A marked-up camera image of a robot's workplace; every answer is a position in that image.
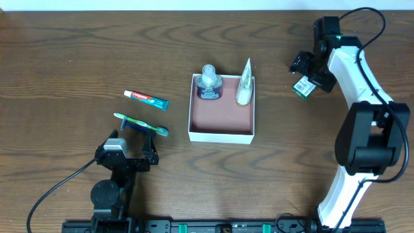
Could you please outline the green white soap box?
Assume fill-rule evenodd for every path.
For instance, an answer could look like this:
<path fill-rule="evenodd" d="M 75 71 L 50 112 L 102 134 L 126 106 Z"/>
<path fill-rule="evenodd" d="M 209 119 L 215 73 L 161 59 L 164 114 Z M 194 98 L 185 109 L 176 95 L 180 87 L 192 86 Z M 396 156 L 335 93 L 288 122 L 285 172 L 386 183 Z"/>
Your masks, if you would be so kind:
<path fill-rule="evenodd" d="M 293 85 L 292 90 L 302 99 L 306 100 L 315 88 L 316 86 L 309 82 L 306 76 L 303 76 Z"/>

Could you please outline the white shampoo tube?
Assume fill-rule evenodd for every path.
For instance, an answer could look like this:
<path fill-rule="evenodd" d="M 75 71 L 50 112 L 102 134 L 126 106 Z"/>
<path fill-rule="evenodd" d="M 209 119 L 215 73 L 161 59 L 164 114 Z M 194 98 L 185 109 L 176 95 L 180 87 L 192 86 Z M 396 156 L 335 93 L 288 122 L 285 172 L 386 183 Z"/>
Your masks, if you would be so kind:
<path fill-rule="evenodd" d="M 250 58 L 247 60 L 245 68 L 243 70 L 242 76 L 236 92 L 236 102 L 245 106 L 248 105 L 252 98 L 253 92 L 253 78 L 252 78 L 252 68 L 250 63 Z"/>

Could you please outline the blue pump soap bottle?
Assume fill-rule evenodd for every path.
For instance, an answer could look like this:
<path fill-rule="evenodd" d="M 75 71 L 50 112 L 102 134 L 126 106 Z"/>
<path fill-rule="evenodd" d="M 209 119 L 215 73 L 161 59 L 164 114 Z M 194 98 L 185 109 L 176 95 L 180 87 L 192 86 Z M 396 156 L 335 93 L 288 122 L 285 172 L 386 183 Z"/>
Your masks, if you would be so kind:
<path fill-rule="evenodd" d="M 196 77 L 197 96 L 202 100 L 216 100 L 223 95 L 223 80 L 216 74 L 215 67 L 207 64 L 202 74 Z"/>

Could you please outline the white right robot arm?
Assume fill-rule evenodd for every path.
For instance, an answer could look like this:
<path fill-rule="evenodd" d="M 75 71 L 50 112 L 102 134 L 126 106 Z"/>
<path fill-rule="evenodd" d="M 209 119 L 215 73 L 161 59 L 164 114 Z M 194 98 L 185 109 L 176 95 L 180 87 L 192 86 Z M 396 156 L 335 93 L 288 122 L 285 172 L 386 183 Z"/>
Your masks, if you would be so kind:
<path fill-rule="evenodd" d="M 317 207 L 316 224 L 319 232 L 351 231 L 353 212 L 369 186 L 392 183 L 407 168 L 409 107 L 381 88 L 356 36 L 316 36 L 313 52 L 301 51 L 289 71 L 303 75 L 295 91 L 302 93 L 305 82 L 327 93 L 338 84 L 347 102 L 334 144 L 338 169 Z"/>

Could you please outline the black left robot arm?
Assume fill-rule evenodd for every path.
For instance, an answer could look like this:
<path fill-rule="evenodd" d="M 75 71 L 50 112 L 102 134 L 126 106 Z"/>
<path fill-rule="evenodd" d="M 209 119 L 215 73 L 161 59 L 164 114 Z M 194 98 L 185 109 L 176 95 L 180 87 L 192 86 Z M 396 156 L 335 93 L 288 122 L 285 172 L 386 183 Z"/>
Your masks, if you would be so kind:
<path fill-rule="evenodd" d="M 97 182 L 91 190 L 94 205 L 92 232 L 144 231 L 141 220 L 127 214 L 137 173 L 148 172 L 151 165 L 159 162 L 154 140 L 153 132 L 146 133 L 142 158 L 127 157 L 127 142 L 118 137 L 117 130 L 97 147 L 94 156 L 96 163 L 111 170 L 111 178 Z"/>

